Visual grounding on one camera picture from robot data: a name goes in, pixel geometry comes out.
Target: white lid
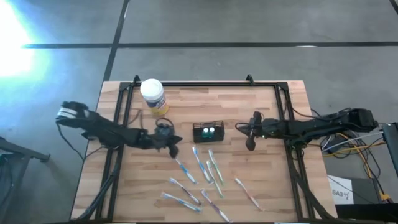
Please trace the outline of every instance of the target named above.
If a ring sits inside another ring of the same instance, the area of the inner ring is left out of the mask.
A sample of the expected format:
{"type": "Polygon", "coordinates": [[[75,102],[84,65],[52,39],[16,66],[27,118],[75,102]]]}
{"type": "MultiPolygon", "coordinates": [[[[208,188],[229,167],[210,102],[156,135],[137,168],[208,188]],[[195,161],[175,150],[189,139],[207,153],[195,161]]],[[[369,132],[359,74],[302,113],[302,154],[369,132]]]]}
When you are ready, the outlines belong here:
{"type": "Polygon", "coordinates": [[[157,100],[163,95],[163,86],[159,80],[150,78],[141,83],[140,92],[146,100],[157,100]]]}

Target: black stand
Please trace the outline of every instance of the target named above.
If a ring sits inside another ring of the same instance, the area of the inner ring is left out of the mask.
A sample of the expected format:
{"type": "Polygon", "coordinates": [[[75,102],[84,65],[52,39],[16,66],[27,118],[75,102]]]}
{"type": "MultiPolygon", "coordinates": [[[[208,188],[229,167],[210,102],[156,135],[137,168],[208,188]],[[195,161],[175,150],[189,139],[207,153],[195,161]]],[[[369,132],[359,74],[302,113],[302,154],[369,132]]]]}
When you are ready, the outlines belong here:
{"type": "Polygon", "coordinates": [[[14,197],[15,192],[21,186],[22,178],[24,177],[30,159],[34,158],[40,160],[41,162],[47,162],[50,158],[50,155],[45,155],[25,147],[17,146],[11,142],[8,142],[2,137],[0,137],[0,149],[8,152],[1,154],[0,162],[3,162],[3,160],[7,160],[7,162],[12,160],[15,162],[13,166],[8,164],[8,169],[10,169],[9,172],[11,173],[9,190],[7,190],[8,186],[4,186],[2,188],[4,189],[5,193],[1,198],[3,204],[0,205],[0,223],[3,223],[9,206],[12,202],[12,198],[14,197]]]}
{"type": "Polygon", "coordinates": [[[11,152],[14,154],[22,154],[24,156],[29,156],[30,158],[35,158],[40,160],[41,162],[47,162],[50,158],[50,155],[45,155],[31,149],[27,149],[25,147],[17,146],[11,142],[8,142],[3,137],[0,137],[0,149],[11,152]]]}

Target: plastic jar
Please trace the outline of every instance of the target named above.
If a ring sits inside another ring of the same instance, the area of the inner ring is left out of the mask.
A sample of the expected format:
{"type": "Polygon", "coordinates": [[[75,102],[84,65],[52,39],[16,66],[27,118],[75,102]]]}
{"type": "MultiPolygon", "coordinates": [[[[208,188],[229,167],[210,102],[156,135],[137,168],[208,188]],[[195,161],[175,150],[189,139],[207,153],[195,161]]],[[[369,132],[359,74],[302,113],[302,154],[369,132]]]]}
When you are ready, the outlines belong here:
{"type": "Polygon", "coordinates": [[[169,106],[166,103],[162,83],[154,78],[141,83],[140,92],[154,115],[166,114],[169,106]]]}

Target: white label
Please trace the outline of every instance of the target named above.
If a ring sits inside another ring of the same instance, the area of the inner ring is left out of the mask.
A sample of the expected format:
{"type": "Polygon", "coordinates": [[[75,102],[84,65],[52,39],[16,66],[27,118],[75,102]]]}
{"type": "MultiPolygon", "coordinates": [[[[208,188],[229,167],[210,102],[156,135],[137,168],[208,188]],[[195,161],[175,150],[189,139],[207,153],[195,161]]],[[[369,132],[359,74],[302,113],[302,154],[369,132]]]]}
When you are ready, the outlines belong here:
{"type": "Polygon", "coordinates": [[[340,177],[328,175],[331,194],[335,205],[352,205],[354,204],[353,198],[353,185],[351,180],[340,177]]]}

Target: white cable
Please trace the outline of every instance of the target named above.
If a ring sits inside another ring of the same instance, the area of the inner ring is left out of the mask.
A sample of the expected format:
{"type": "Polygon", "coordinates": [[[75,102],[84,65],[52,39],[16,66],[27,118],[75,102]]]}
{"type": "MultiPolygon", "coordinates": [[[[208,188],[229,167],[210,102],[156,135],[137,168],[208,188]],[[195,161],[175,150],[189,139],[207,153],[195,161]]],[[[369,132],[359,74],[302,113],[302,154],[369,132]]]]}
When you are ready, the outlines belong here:
{"type": "Polygon", "coordinates": [[[330,139],[331,139],[331,136],[329,136],[328,140],[326,141],[326,144],[324,146],[322,146],[321,151],[323,151],[325,149],[325,147],[329,144],[330,139]]]}
{"type": "Polygon", "coordinates": [[[327,151],[327,150],[329,150],[329,149],[331,149],[331,148],[334,148],[334,147],[336,147],[336,146],[339,146],[339,145],[342,145],[342,144],[346,144],[347,142],[350,142],[350,141],[354,141],[354,140],[357,140],[357,139],[360,139],[360,138],[365,138],[365,137],[368,137],[368,136],[373,136],[373,135],[382,134],[382,133],[383,133],[383,132],[380,131],[380,132],[378,132],[378,133],[365,134],[364,136],[360,136],[360,137],[356,137],[356,138],[353,138],[353,139],[349,139],[349,140],[343,141],[343,142],[341,142],[341,143],[339,143],[339,144],[335,144],[334,146],[330,146],[329,148],[322,150],[322,152],[325,152],[325,151],[327,151]]]}

